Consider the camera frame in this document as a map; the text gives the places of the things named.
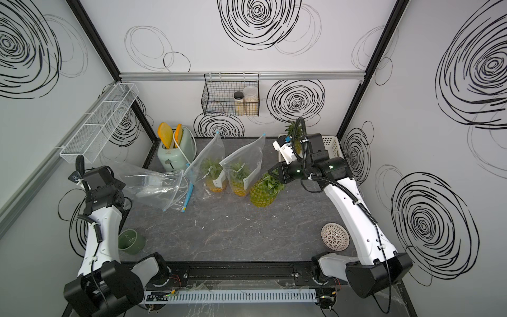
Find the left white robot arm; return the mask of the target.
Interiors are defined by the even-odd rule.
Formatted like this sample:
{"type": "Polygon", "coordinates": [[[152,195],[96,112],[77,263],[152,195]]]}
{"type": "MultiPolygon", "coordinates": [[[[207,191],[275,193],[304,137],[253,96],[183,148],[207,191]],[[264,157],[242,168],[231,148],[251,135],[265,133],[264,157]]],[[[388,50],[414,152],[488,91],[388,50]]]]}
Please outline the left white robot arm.
{"type": "Polygon", "coordinates": [[[75,168],[86,194],[77,218],[87,224],[87,244],[77,278],[64,286],[63,295],[78,316],[120,316],[141,304],[147,284],[167,280],[170,270],[157,252],[133,267],[121,263],[119,235],[129,214],[125,184],[109,166],[86,170],[84,159],[78,155],[75,168]]]}

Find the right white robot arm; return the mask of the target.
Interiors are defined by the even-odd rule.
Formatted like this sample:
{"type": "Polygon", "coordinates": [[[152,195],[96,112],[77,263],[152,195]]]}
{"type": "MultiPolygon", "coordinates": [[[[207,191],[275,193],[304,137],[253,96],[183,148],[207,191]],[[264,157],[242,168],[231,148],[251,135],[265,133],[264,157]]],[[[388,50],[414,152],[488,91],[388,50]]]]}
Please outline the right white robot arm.
{"type": "Polygon", "coordinates": [[[346,281],[363,299],[401,281],[413,267],[413,261],[385,237],[364,203],[345,159],[331,158],[322,135],[308,134],[302,117],[295,121],[293,132],[279,137],[273,146],[284,160],[270,169],[269,174],[283,184],[294,180],[318,183],[339,212],[356,248],[356,258],[335,253],[319,257],[318,273],[346,281]]]}

